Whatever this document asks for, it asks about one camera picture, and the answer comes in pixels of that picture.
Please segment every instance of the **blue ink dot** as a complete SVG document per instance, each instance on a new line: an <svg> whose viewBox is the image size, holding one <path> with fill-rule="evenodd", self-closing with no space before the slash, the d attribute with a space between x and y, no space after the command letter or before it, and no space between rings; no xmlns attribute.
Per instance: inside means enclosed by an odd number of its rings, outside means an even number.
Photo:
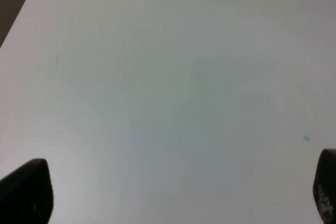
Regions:
<svg viewBox="0 0 336 224"><path fill-rule="evenodd" d="M309 136L304 136L304 137L303 137L303 140L305 140L306 142L310 142L311 139L310 139Z"/></svg>

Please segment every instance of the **blue speck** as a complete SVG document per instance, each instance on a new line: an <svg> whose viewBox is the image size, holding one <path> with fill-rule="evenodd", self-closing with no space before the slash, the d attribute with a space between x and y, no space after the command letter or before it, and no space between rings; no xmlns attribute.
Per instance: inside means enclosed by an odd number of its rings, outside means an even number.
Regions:
<svg viewBox="0 0 336 224"><path fill-rule="evenodd" d="M304 137L303 137L303 140L305 140L306 142L310 142L310 141L311 141L311 139L310 139L309 136L304 136Z"/></svg>

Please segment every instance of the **white surface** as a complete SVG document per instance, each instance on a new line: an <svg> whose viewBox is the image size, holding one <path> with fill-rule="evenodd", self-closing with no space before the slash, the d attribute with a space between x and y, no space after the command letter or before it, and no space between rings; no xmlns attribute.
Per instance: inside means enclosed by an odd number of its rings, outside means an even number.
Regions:
<svg viewBox="0 0 336 224"><path fill-rule="evenodd" d="M0 175L47 158L51 224L321 223L335 2L27 0L0 49Z"/></svg>

